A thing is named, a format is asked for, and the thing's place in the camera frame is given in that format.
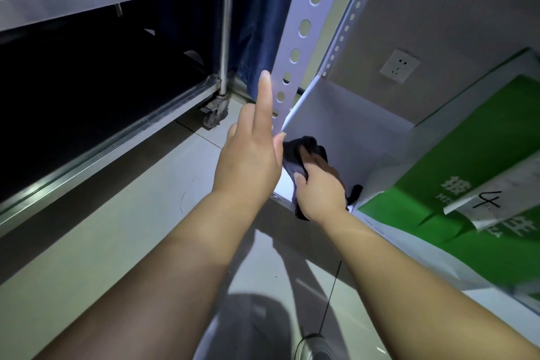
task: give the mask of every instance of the hand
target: hand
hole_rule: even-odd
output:
[[[256,104],[245,104],[227,134],[215,170],[213,193],[257,214],[281,176],[285,133],[272,137],[272,83],[264,70]]]
[[[303,214],[321,226],[331,222],[337,215],[346,212],[345,187],[338,171],[317,154],[310,155],[300,147],[300,156],[308,179],[294,173],[296,199]]]

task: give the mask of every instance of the black cloth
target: black cloth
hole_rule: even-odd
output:
[[[305,135],[302,138],[293,139],[283,143],[283,167],[291,177],[294,183],[293,203],[294,203],[294,215],[301,220],[308,221],[306,216],[302,213],[298,200],[296,199],[296,182],[294,182],[294,173],[298,172],[308,179],[308,173],[304,168],[302,157],[300,156],[300,147],[304,146],[309,154],[317,154],[321,156],[326,162],[328,162],[328,156],[326,155],[325,147],[317,144],[317,140],[314,137]],[[355,185],[347,197],[347,206],[353,204],[360,197],[362,191],[361,185]]]

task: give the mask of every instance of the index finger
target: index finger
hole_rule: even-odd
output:
[[[299,152],[300,152],[300,157],[302,159],[302,164],[304,165],[304,168],[306,169],[308,174],[311,174],[312,172],[316,171],[317,168],[319,168],[319,166],[317,165],[316,161],[313,159],[311,154],[307,152],[306,147],[301,145]]]
[[[253,134],[268,134],[272,136],[272,82],[270,73],[263,70],[259,79],[259,91],[255,104],[255,116],[253,118]]]

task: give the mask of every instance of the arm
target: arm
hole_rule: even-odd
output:
[[[280,177],[272,100],[266,71],[257,104],[228,132],[212,192],[39,359],[193,357],[233,254]]]
[[[345,210],[337,173],[301,150],[308,180],[295,175],[304,214],[324,229],[393,358],[540,359],[540,351]]]

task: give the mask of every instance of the dark blue fabric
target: dark blue fabric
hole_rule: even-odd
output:
[[[263,70],[272,70],[291,0],[233,0],[229,69],[253,99]]]

